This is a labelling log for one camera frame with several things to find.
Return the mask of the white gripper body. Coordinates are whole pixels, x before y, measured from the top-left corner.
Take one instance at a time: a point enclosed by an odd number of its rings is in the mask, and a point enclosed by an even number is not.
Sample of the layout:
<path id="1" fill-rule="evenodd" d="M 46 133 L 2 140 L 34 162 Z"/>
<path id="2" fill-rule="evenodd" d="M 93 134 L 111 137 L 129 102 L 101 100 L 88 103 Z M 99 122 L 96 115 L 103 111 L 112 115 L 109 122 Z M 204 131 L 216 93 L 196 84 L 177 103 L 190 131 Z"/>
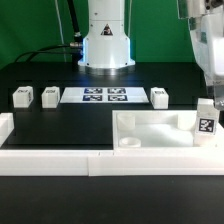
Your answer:
<path id="1" fill-rule="evenodd" d="M 177 0 L 178 17 L 188 20 L 194 57 L 207 93 L 224 109 L 224 0 Z"/>

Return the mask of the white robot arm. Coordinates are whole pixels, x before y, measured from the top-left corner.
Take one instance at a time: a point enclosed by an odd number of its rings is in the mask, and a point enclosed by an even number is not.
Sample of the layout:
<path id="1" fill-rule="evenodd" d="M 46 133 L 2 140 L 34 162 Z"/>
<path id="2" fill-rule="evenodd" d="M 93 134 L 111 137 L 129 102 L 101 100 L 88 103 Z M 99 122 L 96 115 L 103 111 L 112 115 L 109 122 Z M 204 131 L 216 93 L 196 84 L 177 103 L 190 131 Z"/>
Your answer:
<path id="1" fill-rule="evenodd" d="M 125 0 L 88 0 L 89 32 L 83 40 L 81 69 L 115 75 L 135 65 L 124 32 Z M 188 21 L 198 66 L 215 107 L 224 111 L 224 0 L 177 0 L 178 17 Z"/>

